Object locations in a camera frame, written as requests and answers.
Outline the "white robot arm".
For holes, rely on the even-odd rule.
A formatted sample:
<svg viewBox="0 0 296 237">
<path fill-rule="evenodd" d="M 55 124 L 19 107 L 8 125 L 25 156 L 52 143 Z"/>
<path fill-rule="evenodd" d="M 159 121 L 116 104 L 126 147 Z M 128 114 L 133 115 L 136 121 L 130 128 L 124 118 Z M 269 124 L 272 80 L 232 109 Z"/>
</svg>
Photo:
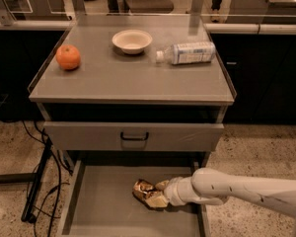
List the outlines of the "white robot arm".
<svg viewBox="0 0 296 237">
<path fill-rule="evenodd" d="M 200 168 L 190 177 L 176 177 L 161 185 L 159 191 L 146 195 L 148 206 L 221 205 L 229 197 L 238 198 L 293 217 L 296 237 L 296 180 L 235 176 Z"/>
</svg>

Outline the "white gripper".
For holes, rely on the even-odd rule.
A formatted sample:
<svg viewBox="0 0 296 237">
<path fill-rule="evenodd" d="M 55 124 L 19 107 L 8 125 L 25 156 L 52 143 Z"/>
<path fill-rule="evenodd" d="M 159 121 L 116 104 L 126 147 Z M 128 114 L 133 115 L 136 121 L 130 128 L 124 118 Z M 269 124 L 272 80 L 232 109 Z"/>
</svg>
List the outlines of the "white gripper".
<svg viewBox="0 0 296 237">
<path fill-rule="evenodd" d="M 194 202 L 196 194 L 191 184 L 191 177 L 177 177 L 170 181 L 165 180 L 155 185 L 158 191 L 152 193 L 145 199 L 146 204 L 151 208 L 165 208 L 170 203 L 173 206 L 185 205 Z"/>
</svg>

